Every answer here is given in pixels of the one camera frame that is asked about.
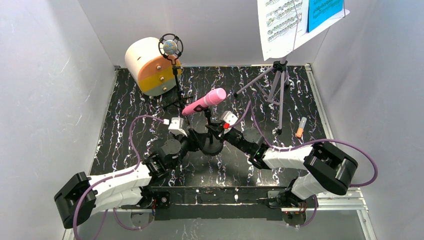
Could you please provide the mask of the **black round-base mic stand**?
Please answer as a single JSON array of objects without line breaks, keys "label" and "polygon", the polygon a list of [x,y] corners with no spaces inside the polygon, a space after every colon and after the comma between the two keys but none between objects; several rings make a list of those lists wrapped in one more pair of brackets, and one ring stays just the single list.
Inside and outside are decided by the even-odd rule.
[{"label": "black round-base mic stand", "polygon": [[222,151],[224,146],[223,142],[218,141],[214,137],[214,123],[220,123],[220,122],[213,122],[211,120],[212,112],[209,107],[204,109],[202,112],[204,113],[204,116],[206,117],[206,120],[207,120],[207,124],[205,125],[206,130],[207,131],[209,130],[212,133],[212,142],[202,142],[200,145],[201,147],[200,150],[205,155],[216,156]]}]

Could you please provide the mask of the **pink microphone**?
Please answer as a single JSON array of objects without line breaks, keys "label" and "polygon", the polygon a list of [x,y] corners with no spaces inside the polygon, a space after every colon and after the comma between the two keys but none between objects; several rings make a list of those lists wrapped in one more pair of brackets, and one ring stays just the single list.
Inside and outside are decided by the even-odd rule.
[{"label": "pink microphone", "polygon": [[186,106],[182,110],[182,115],[188,116],[197,112],[201,112],[208,107],[220,104],[226,99],[226,97],[227,93],[223,88],[213,89],[205,96]]}]

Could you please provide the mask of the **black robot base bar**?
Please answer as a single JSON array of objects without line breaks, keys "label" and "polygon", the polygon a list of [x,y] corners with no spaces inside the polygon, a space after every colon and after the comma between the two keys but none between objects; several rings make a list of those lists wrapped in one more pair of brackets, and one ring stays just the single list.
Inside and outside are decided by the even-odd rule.
[{"label": "black robot base bar", "polygon": [[281,204],[278,195],[284,187],[169,187],[153,186],[140,205],[124,205],[123,210],[142,211],[155,207],[158,221],[176,219],[266,219],[293,220],[304,215],[315,202],[308,198],[298,205]]}]

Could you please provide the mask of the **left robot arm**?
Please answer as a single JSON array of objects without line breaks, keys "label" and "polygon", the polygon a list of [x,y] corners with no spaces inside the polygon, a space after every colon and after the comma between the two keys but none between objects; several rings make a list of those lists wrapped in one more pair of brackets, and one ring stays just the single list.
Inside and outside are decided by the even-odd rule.
[{"label": "left robot arm", "polygon": [[140,204],[147,197],[145,187],[164,179],[188,152],[202,150],[212,142],[212,133],[190,128],[187,135],[175,135],[129,168],[103,175],[74,174],[53,198],[63,227],[79,226],[106,209]]}]

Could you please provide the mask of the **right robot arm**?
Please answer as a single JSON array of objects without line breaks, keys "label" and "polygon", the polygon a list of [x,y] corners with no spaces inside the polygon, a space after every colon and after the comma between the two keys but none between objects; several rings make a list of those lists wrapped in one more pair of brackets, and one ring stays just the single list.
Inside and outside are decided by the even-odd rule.
[{"label": "right robot arm", "polygon": [[325,192],[345,195],[358,168],[355,159],[330,142],[319,141],[299,148],[276,149],[267,145],[254,127],[239,131],[223,123],[210,126],[209,130],[221,142],[228,142],[247,154],[249,162],[258,169],[307,171],[306,175],[293,179],[275,197],[282,204],[294,205]]}]

